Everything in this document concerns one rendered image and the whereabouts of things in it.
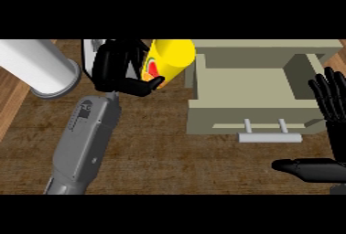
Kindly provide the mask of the olive open drawer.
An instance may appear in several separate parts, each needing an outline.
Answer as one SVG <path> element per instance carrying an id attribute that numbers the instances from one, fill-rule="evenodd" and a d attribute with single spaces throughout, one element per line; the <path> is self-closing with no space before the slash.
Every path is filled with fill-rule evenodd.
<path id="1" fill-rule="evenodd" d="M 324 131 L 322 114 L 307 81 L 322 72 L 313 54 L 297 54 L 281 69 L 210 69 L 196 56 L 193 99 L 188 101 L 186 132 L 235 134 L 251 123 L 254 132 Z"/>

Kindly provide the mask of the olive cabinet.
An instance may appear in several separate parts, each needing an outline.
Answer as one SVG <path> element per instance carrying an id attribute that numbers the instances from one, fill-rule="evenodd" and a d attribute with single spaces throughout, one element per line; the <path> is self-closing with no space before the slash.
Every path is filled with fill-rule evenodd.
<path id="1" fill-rule="evenodd" d="M 306 81 L 337 54 L 337 39 L 193 39 L 208 69 L 284 69 L 297 100 L 313 98 Z"/>

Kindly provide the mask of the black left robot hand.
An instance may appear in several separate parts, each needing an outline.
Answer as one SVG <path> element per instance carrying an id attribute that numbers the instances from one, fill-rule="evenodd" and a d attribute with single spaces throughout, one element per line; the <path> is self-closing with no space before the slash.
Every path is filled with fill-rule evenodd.
<path id="1" fill-rule="evenodd" d="M 140 39 L 106 39 L 100 45 L 90 80 L 102 92 L 118 91 L 145 97 L 164 83 L 162 76 L 140 80 L 143 52 L 149 51 Z"/>

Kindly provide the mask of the white cylinder with grey rim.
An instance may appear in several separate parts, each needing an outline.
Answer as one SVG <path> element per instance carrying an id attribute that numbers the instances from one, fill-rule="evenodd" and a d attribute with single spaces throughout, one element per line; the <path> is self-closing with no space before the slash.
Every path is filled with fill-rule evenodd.
<path id="1" fill-rule="evenodd" d="M 65 57 L 50 39 L 0 39 L 0 66 L 46 100 L 65 96 L 81 79 L 77 62 Z"/>

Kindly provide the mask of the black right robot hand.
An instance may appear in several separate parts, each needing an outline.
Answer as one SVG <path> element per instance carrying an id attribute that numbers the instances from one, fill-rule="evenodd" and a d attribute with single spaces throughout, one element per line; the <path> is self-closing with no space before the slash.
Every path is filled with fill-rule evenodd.
<path id="1" fill-rule="evenodd" d="M 272 168 L 309 183 L 346 184 L 346 77 L 325 67 L 307 86 L 321 109 L 334 158 L 279 159 Z"/>

